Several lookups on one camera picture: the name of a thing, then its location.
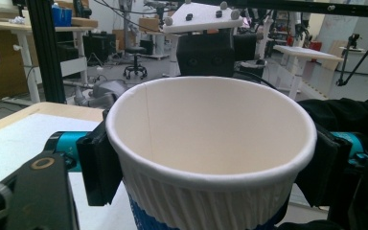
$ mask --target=floor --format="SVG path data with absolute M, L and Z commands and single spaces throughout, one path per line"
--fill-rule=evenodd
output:
M 280 61 L 280 54 L 273 54 L 272 57 L 267 59 L 267 66 L 264 69 L 263 79 L 274 84 L 276 81 L 276 72 L 278 62 Z M 90 66 L 88 68 L 88 76 L 90 82 L 95 82 L 98 80 L 122 80 L 128 87 L 132 87 L 136 84 L 140 84 L 144 81 L 152 81 L 160 78 L 165 78 L 165 74 L 169 73 L 170 59 L 154 59 L 150 57 L 141 57 L 140 61 L 142 65 L 148 68 L 148 77 L 140 80 L 139 77 L 132 76 L 130 80 L 126 80 L 123 76 L 123 71 L 127 66 L 124 59 L 111 58 L 109 62 L 103 66 Z M 321 66 L 316 62 L 308 63 L 308 66 L 312 68 L 312 74 L 310 76 L 304 76 L 304 81 L 308 82 L 310 85 L 315 87 L 321 83 Z M 338 72 L 333 75 L 333 82 L 339 78 Z M 44 99 L 44 92 L 40 89 L 40 95 Z M 66 97 L 70 98 L 71 101 L 74 96 L 74 87 L 65 86 Z M 29 96 L 20 95 L 17 96 L 21 99 L 28 99 Z M 297 94 L 296 101 L 305 100 L 308 96 L 304 93 Z M 340 98 L 350 98 L 354 100 L 364 101 L 368 99 L 368 76 L 365 75 L 354 75 L 350 82 L 343 86 L 332 86 L 330 92 L 330 99 L 340 99 Z M 24 106 L 1 103 L 0 102 L 0 119 L 4 118 L 15 111 L 22 109 Z M 288 206 L 288 212 L 283 221 L 292 222 L 308 222 L 313 219 L 325 219 L 327 216 L 326 210 L 320 210 L 318 208 L 309 207 L 304 196 L 301 194 L 297 187 L 293 188 L 291 203 Z

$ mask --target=paper cup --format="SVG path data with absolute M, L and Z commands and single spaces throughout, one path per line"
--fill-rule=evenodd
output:
M 139 84 L 106 131 L 138 229 L 270 229 L 316 141 L 290 98 L 218 77 Z

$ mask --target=black office chair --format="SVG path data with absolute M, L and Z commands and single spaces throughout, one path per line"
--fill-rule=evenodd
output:
M 142 73 L 142 77 L 140 77 L 141 80 L 148 76 L 148 70 L 137 62 L 137 55 L 144 54 L 146 51 L 147 51 L 146 48 L 139 46 L 128 47 L 125 49 L 125 52 L 133 54 L 134 56 L 133 65 L 129 65 L 127 68 L 125 68 L 124 76 L 127 79 L 130 79 L 130 72 L 134 72 L 135 75 L 138 75 L 138 73 L 141 72 Z

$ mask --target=cup rim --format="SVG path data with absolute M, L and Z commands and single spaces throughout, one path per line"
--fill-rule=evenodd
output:
M 273 93 L 278 94 L 291 106 L 299 110 L 307 129 L 307 133 L 309 136 L 308 141 L 303 145 L 302 150 L 298 154 L 296 154 L 289 162 L 284 165 L 273 167 L 267 170 L 235 174 L 206 174 L 197 172 L 185 172 L 157 164 L 133 152 L 128 146 L 123 143 L 117 131 L 112 128 L 115 127 L 116 121 L 114 119 L 106 119 L 106 132 L 109 141 L 120 158 L 129 160 L 129 164 L 132 164 L 130 167 L 134 167 L 134 169 L 152 178 L 176 186 L 178 185 L 184 188 L 192 188 L 196 190 L 229 192 L 245 189 L 250 190 L 264 185 L 281 183 L 283 181 L 286 182 L 290 179 L 294 180 L 296 175 L 301 170 L 303 170 L 311 161 L 316 144 L 316 128 L 310 115 L 298 103 L 296 103 L 286 95 L 264 85 L 245 80 L 227 79 L 222 77 L 177 77 L 170 79 L 152 80 L 135 85 L 128 90 L 130 92 L 124 93 L 118 99 L 118 101 L 123 101 L 125 98 L 131 95 L 131 92 L 134 92 L 135 89 L 138 89 L 138 87 L 141 87 L 143 85 L 147 86 L 150 84 L 158 83 L 160 81 L 176 81 L 178 79 L 219 79 L 220 81 L 241 81 L 242 83 L 253 84 L 255 87 L 263 87 L 267 90 L 272 90 Z M 118 101 L 109 110 L 108 117 L 116 114 L 118 110 L 121 109 Z

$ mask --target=blue bin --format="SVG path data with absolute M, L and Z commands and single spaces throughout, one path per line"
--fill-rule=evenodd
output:
M 71 16 L 73 11 L 60 7 L 52 7 L 53 20 L 55 27 L 69 27 L 71 26 Z

